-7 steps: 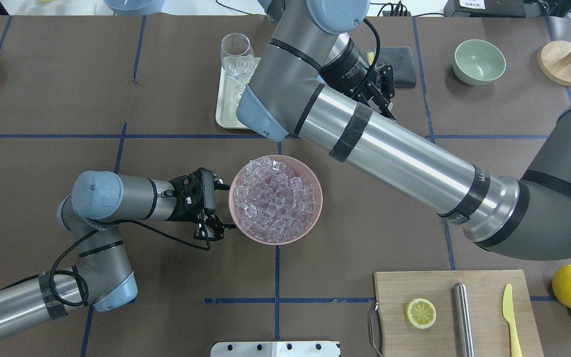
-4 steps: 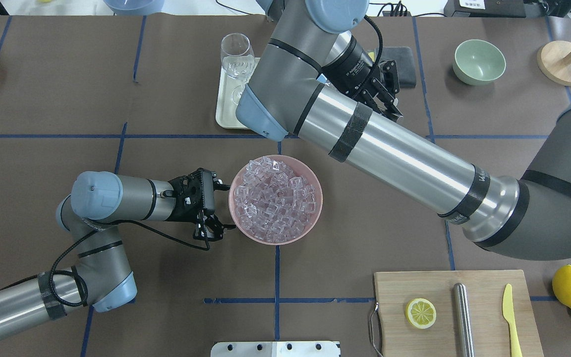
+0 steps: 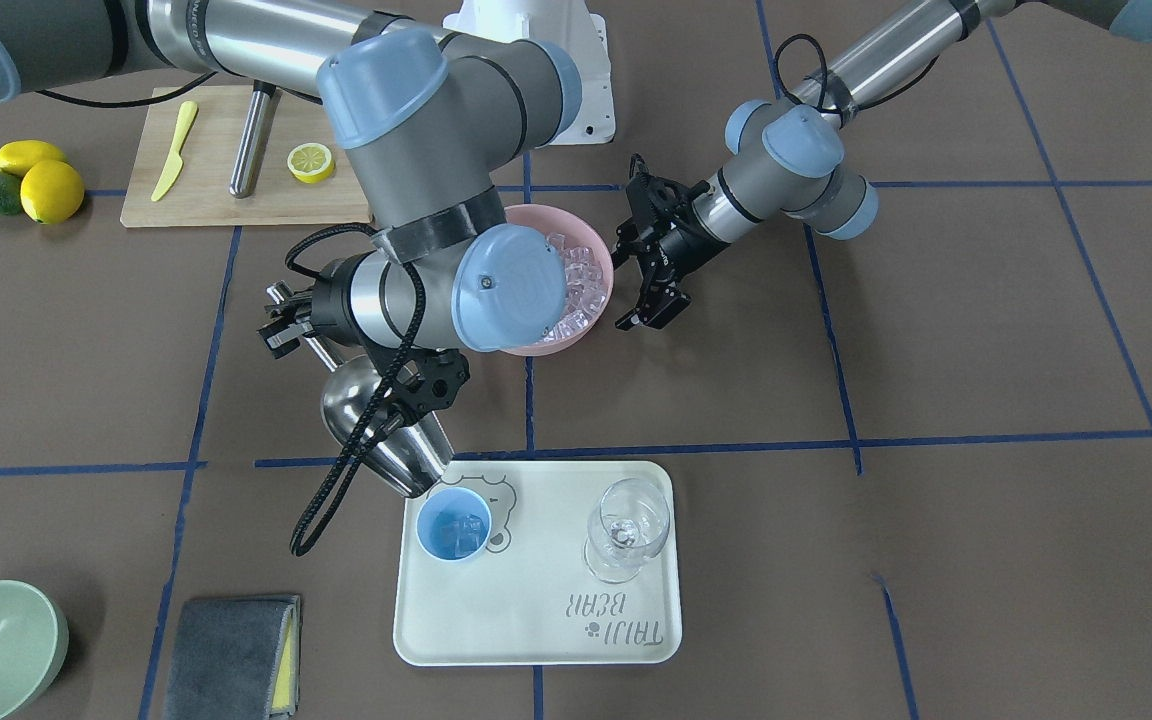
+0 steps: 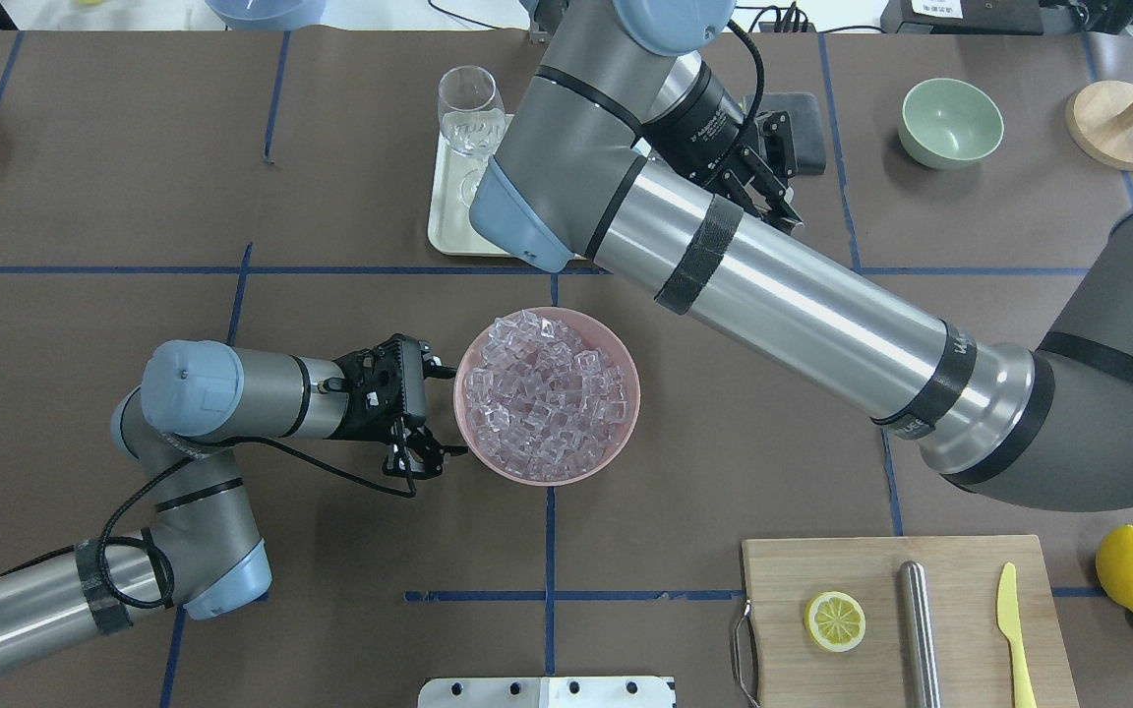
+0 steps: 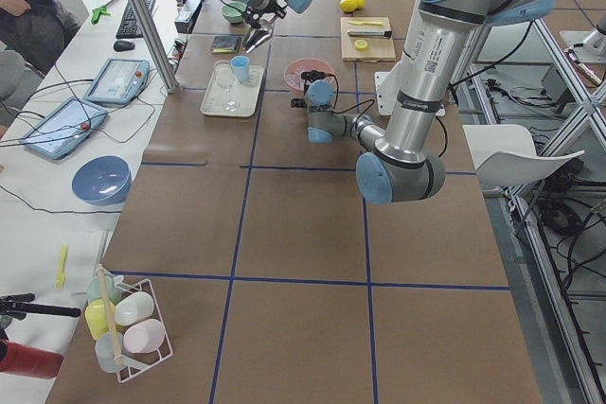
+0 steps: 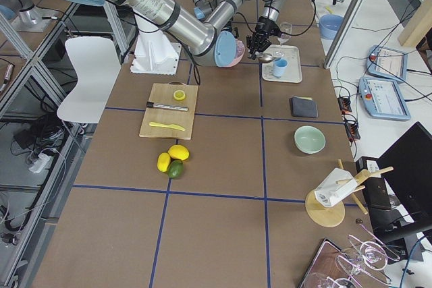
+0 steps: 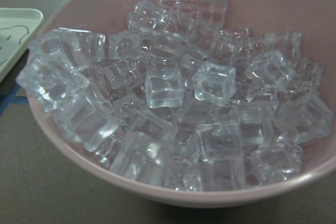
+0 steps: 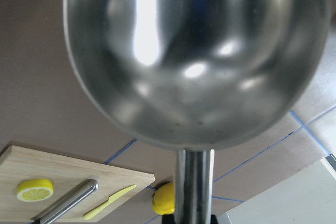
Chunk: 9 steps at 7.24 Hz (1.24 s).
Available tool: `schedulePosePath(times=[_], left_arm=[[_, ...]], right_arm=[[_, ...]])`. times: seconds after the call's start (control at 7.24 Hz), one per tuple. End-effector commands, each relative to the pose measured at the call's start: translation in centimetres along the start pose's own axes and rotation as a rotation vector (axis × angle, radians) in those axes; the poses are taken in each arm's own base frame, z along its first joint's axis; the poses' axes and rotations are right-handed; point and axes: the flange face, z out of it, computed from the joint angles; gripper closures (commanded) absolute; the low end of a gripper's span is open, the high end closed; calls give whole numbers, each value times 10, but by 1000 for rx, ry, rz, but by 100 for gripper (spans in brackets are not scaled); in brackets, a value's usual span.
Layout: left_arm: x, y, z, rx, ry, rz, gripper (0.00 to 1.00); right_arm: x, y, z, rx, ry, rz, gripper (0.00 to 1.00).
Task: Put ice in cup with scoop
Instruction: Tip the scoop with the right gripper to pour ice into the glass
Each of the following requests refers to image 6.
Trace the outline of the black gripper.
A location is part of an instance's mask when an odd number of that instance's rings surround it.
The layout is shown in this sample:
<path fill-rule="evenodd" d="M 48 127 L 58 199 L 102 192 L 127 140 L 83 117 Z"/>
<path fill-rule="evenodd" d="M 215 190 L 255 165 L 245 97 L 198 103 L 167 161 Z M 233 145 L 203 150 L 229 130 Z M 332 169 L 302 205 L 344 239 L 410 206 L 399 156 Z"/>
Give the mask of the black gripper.
<path fill-rule="evenodd" d="M 279 26 L 270 18 L 261 16 L 252 35 L 247 36 L 248 58 L 256 59 L 256 52 L 263 53 L 271 45 L 269 37 L 279 35 Z"/>

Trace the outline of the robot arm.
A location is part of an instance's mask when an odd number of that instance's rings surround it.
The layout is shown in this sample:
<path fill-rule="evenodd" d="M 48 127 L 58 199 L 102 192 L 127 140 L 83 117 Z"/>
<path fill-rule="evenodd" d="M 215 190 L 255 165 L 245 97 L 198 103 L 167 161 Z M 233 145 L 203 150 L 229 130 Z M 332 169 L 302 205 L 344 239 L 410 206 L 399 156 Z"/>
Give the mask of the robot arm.
<path fill-rule="evenodd" d="M 193 0 L 196 7 L 194 14 L 200 22 L 209 28 L 209 38 L 205 49 L 189 47 L 192 57 L 199 65 L 230 65 L 236 56 L 236 38 L 225 26 L 238 13 L 239 8 L 252 0 Z M 261 58 L 270 47 L 270 36 L 281 36 L 281 28 L 277 25 L 279 11 L 286 0 L 262 0 L 265 2 L 264 12 L 259 17 L 252 34 L 246 37 L 248 57 L 252 60 Z"/>
<path fill-rule="evenodd" d="M 66 0 L 91 6 L 102 6 L 106 0 Z M 236 41 L 226 31 L 220 32 L 209 22 L 200 22 L 175 0 L 109 0 L 127 5 L 184 43 L 198 65 L 228 66 L 236 57 Z"/>

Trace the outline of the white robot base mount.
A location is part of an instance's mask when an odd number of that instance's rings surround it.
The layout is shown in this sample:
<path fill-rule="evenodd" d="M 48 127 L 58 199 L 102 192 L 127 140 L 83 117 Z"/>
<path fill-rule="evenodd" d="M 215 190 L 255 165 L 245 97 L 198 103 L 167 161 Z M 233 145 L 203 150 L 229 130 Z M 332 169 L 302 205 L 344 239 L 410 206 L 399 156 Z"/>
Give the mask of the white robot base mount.
<path fill-rule="evenodd" d="M 131 72 L 134 74 L 175 75 L 182 46 L 169 39 L 153 23 L 135 14 L 139 29 Z"/>

